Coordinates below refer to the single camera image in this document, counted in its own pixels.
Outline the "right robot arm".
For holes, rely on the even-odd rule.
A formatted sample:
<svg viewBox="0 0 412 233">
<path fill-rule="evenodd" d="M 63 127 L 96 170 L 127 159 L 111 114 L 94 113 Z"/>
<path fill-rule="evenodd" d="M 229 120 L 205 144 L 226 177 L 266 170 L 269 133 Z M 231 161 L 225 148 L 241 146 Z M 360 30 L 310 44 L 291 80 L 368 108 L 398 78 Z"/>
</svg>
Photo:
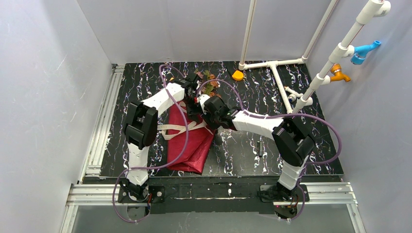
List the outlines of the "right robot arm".
<svg viewBox="0 0 412 233">
<path fill-rule="evenodd" d="M 239 107 L 229 108 L 218 96 L 201 95 L 197 100 L 203 112 L 202 118 L 210 128 L 251 132 L 274 140 L 283 166 L 266 199 L 288 200 L 315 146 L 314 138 L 302 120 L 291 115 L 264 116 Z"/>
</svg>

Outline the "beige ribbon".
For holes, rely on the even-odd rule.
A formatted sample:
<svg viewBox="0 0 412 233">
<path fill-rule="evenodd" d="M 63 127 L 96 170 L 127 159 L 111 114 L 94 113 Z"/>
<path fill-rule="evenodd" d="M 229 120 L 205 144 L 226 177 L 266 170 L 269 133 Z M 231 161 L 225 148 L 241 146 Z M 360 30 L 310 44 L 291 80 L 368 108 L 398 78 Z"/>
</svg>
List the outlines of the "beige ribbon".
<svg viewBox="0 0 412 233">
<path fill-rule="evenodd" d="M 188 130 L 189 131 L 194 131 L 197 129 L 206 129 L 209 134 L 213 135 L 214 133 L 207 127 L 207 124 L 204 120 L 201 121 L 201 123 L 196 123 L 192 121 L 191 123 L 188 124 Z M 172 138 L 185 133 L 186 132 L 186 127 L 181 126 L 181 125 L 174 125 L 174 124 L 163 124 L 163 125 L 158 125 L 157 130 L 161 132 L 165 140 L 171 140 Z M 175 130 L 177 133 L 172 133 L 172 134 L 167 134 L 167 130 Z"/>
</svg>

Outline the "maroon wrapping paper sheet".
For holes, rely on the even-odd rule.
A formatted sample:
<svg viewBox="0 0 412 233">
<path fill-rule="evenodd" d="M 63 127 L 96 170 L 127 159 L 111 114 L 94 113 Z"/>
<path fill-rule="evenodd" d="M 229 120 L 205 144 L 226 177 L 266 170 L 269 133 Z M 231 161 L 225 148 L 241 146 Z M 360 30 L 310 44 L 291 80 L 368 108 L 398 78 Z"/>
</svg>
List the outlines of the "maroon wrapping paper sheet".
<svg viewBox="0 0 412 233">
<path fill-rule="evenodd" d="M 185 126 L 183 117 L 175 105 L 169 109 L 167 124 Z M 168 142 L 167 162 L 175 161 L 168 166 L 168 169 L 202 174 L 215 131 L 211 130 L 214 133 L 211 135 L 203 128 L 189 131 L 188 126 L 185 127 L 185 133 L 166 140 Z M 172 133 L 177 133 L 177 131 L 167 130 L 167 134 Z"/>
</svg>

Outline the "orange fake flower stem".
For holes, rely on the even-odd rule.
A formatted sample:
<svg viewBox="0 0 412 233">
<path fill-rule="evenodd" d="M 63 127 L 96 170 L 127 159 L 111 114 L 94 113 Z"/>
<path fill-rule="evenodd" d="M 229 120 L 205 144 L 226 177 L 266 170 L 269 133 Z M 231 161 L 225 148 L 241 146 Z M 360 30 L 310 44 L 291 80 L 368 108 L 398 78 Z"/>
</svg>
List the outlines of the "orange fake flower stem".
<svg viewBox="0 0 412 233">
<path fill-rule="evenodd" d="M 216 79 L 216 76 L 212 74 L 209 70 L 203 71 L 202 74 L 203 74 L 203 77 L 206 79 L 206 81 Z M 213 96 L 221 97 L 217 92 L 217 89 L 219 87 L 220 87 L 220 84 L 218 81 L 208 82 L 205 86 L 201 88 L 201 94 L 206 94 L 210 97 L 213 97 Z"/>
</svg>

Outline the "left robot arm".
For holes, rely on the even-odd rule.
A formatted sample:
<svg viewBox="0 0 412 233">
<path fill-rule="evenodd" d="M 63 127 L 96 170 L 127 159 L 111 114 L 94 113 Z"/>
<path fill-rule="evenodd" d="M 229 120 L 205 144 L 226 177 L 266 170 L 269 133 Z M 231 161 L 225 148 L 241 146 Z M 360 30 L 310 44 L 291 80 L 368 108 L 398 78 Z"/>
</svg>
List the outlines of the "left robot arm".
<svg viewBox="0 0 412 233">
<path fill-rule="evenodd" d="M 184 122 L 180 130 L 189 134 L 191 127 L 201 122 L 199 106 L 195 102 L 200 84 L 201 78 L 197 74 L 176 78 L 164 83 L 164 87 L 153 96 L 128 104 L 124 135 L 129 151 L 129 168 L 125 171 L 127 181 L 121 183 L 121 187 L 136 201 L 144 201 L 149 195 L 146 181 L 150 167 L 147 159 L 149 147 L 158 132 L 158 117 L 170 107 L 177 107 Z"/>
</svg>

